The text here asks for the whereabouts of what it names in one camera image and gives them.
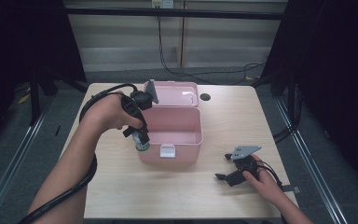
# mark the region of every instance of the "power cord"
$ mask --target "power cord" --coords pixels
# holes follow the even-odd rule
[[[242,83],[246,79],[246,71],[255,69],[258,66],[263,66],[263,65],[266,64],[266,63],[248,63],[243,67],[243,69],[236,70],[236,71],[219,71],[219,72],[215,71],[215,72],[201,72],[201,73],[192,73],[192,74],[183,73],[183,72],[174,72],[165,63],[164,53],[163,53],[163,50],[162,50],[163,47],[162,47],[162,38],[161,38],[161,18],[160,17],[158,17],[158,48],[159,48],[159,58],[160,58],[161,64],[165,68],[165,70],[167,70],[169,73],[171,73],[172,75],[177,76],[177,77],[193,77],[193,78],[195,78],[195,79],[197,79],[199,81],[202,81],[202,82],[205,82],[205,83],[208,83],[208,84],[211,84],[211,85],[220,85],[220,84],[205,80],[203,78],[199,78],[197,76],[209,75],[209,74],[235,74],[235,73],[242,73],[243,72],[244,77],[241,80],[236,81],[236,82],[231,83],[231,84],[228,84],[228,85],[233,85],[234,86],[234,85],[238,85],[238,84]]]
[[[136,86],[132,84],[121,84],[117,85],[115,87],[112,87],[106,91],[101,91],[100,93],[96,94],[95,96],[92,96],[91,99],[86,102],[86,104],[83,106],[80,115],[79,115],[79,122],[83,119],[86,112],[92,107],[97,101],[101,100],[105,96],[109,94],[120,94],[124,97],[128,97],[120,92],[111,92],[115,91],[117,89],[123,88],[123,87],[132,87],[134,91],[137,91]],[[58,204],[62,203],[75,193],[79,192],[81,189],[86,187],[88,183],[91,181],[91,179],[95,176],[95,173],[97,172],[97,157],[94,154],[94,157],[92,158],[91,166],[89,167],[88,172],[86,175],[81,179],[77,184],[75,184],[72,188],[68,189],[64,193],[60,194],[59,196],[55,197],[54,199],[50,200],[49,202],[43,204],[39,208],[35,209],[32,213],[28,214],[26,217],[24,217],[19,224],[27,224],[32,223],[38,218],[40,218],[42,215],[46,214],[49,210],[51,210],[53,207],[57,206]]]
[[[300,91],[299,87],[296,86],[296,100],[295,100],[296,105],[295,105],[294,120],[292,120],[291,124],[288,127],[284,128],[279,133],[276,133],[273,135],[273,137],[275,139],[278,138],[275,141],[275,144],[279,144],[282,140],[284,140],[287,136],[289,136],[291,133],[293,133],[297,129],[298,124],[301,119],[302,102],[303,102],[303,97],[302,97],[301,91]]]

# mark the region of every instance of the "black wire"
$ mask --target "black wire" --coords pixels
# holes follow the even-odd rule
[[[263,168],[263,169],[266,169],[267,171],[269,171],[269,172],[272,174],[272,176],[275,178],[275,182],[277,182],[278,187],[281,189],[281,191],[283,191],[282,181],[279,179],[279,177],[278,177],[278,175],[275,173],[274,169],[272,169],[272,167],[271,167],[268,163],[266,163],[266,162],[264,162],[264,161],[259,161],[259,162],[263,162],[263,163],[266,164],[267,166],[257,165],[257,167]],[[281,213],[281,219],[282,219],[282,223],[287,224],[287,221],[286,221],[286,219],[284,218],[284,216],[282,215],[282,213]]]
[[[162,47],[162,38],[161,38],[161,18],[160,17],[158,17],[158,49],[159,49],[159,58],[160,58],[162,66],[165,68],[165,70],[170,72],[172,75],[175,75],[177,77],[193,77],[193,78],[195,78],[195,79],[197,79],[199,81],[203,81],[203,82],[206,82],[206,83],[212,84],[212,85],[219,85],[219,83],[214,83],[214,82],[199,78],[197,76],[209,75],[209,74],[234,74],[234,73],[242,73],[243,72],[244,77],[241,80],[239,80],[237,82],[234,82],[234,83],[231,83],[231,84],[228,84],[228,85],[238,85],[238,84],[242,83],[246,79],[246,71],[255,69],[258,66],[266,64],[266,63],[248,63],[243,67],[243,69],[236,70],[236,71],[212,71],[212,72],[201,72],[201,73],[192,73],[192,74],[183,73],[183,72],[174,72],[165,63],[163,47]]]
[[[50,200],[49,202],[43,204],[39,208],[35,209],[32,213],[27,215],[25,218],[23,218],[19,224],[26,224],[26,223],[32,223],[38,218],[40,218],[42,215],[46,214],[49,210],[51,210],[53,207],[57,206],[58,204],[62,203],[66,199],[68,199],[73,194],[77,193],[84,187],[88,185],[88,183],[91,181],[91,179],[95,176],[95,173],[97,172],[97,157],[94,154],[94,157],[92,158],[91,166],[89,167],[89,171],[85,175],[85,177],[80,180],[76,185],[74,185],[72,188],[68,189],[64,193],[60,194],[59,196],[55,197],[54,199]]]
[[[138,91],[136,86],[126,83],[126,84],[120,84],[115,87],[112,87],[110,89],[107,89],[106,91],[101,91],[95,96],[92,96],[89,101],[86,102],[86,104],[83,106],[80,115],[79,115],[79,122],[83,119],[86,112],[90,109],[92,105],[94,105],[97,101],[101,100],[105,96],[109,94],[120,94],[123,96],[126,96],[125,94],[121,92],[110,92],[115,91],[117,89],[123,88],[123,87],[132,87],[134,91]],[[97,172],[97,157],[94,154],[94,157],[92,158],[91,165],[89,167],[88,172],[86,175],[81,179],[77,184],[75,184],[72,188],[68,189],[64,193],[60,194],[59,196],[55,197],[54,199],[50,200],[49,202],[43,204],[42,206],[36,208],[32,213],[28,214],[26,217],[24,217],[19,224],[26,224],[26,223],[32,223],[38,218],[40,218],[42,215],[46,214],[49,210],[51,210],[53,207],[57,206],[58,204],[62,203],[66,199],[68,199],[70,196],[74,195],[84,187],[88,185],[88,183],[91,181],[91,179],[95,176],[95,173]]]
[[[292,122],[289,125],[289,127],[286,127],[282,131],[280,131],[279,133],[276,133],[276,134],[273,135],[274,138],[280,138],[280,139],[275,141],[275,144],[280,143],[284,138],[289,136],[291,133],[293,133],[297,129],[297,127],[299,125],[299,122],[301,120],[302,101],[303,101],[303,96],[301,94],[301,91],[300,91],[299,87],[296,86],[296,100],[295,100],[296,105],[295,105],[295,117],[294,117],[294,120],[292,120]]]

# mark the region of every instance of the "human arm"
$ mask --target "human arm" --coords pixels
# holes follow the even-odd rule
[[[257,161],[261,161],[256,155],[252,155]],[[272,176],[263,168],[258,169],[257,180],[249,172],[244,171],[243,176],[251,183],[257,192],[266,201],[273,203],[278,210],[282,213],[286,222],[289,224],[301,223],[310,224],[313,223],[278,187]]]
[[[28,213],[68,190],[84,177],[90,168],[101,135],[108,129],[124,125],[141,128],[139,119],[121,107],[121,96],[112,94],[96,102],[79,123],[61,158],[36,193]],[[52,208],[35,223],[82,223],[87,187]]]

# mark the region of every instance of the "gray floor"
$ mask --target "gray floor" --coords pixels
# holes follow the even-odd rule
[[[241,68],[191,68],[186,69],[186,72],[235,71],[238,69]],[[253,71],[249,71],[247,75],[249,77],[256,77],[260,74],[261,69],[262,67],[259,67]],[[207,83],[193,77],[176,77],[163,69],[88,73],[89,83],[143,83],[150,78],[156,80],[195,81],[199,84]],[[243,79],[244,73],[203,75],[198,76],[198,78],[208,79],[208,81],[212,83],[228,85]],[[241,82],[241,85],[247,85],[251,82],[252,80],[245,79]],[[10,189],[0,206],[0,223],[14,223],[20,220],[26,213],[35,191],[59,157],[66,137],[74,122],[84,93],[73,90],[61,83],[58,83],[58,85],[60,90],[52,99],[52,105],[47,111],[46,118],[31,145],[30,151],[21,165],[14,181],[11,183]],[[276,106],[276,99],[275,97],[272,97],[269,92],[269,86],[261,86],[257,88],[256,91],[266,114],[271,132],[279,132],[285,124],[278,107]],[[1,125],[0,177],[4,174],[28,129],[31,112],[30,102],[27,101],[22,105],[18,105],[16,102],[21,96],[22,92],[19,91],[16,94],[16,100],[7,111],[7,115]],[[337,148],[333,142],[325,138],[323,127],[321,127],[317,118],[313,116],[306,106],[303,108],[299,130],[309,146],[313,158],[320,167],[328,186],[337,197],[337,201],[339,202],[348,223],[358,223],[358,175],[342,158],[339,153],[339,148]],[[334,223],[291,136],[280,142],[280,144],[278,144],[278,149],[292,186],[300,188],[300,192],[296,194],[300,208],[315,223]],[[246,221],[248,223],[261,222],[261,220]],[[273,223],[282,223],[278,218],[271,221],[273,221]],[[195,220],[193,223],[236,224],[242,222],[242,220]],[[113,223],[113,221],[85,220],[85,223]],[[148,224],[171,222],[168,220],[160,220],[159,222],[156,220],[117,220],[116,223]]]

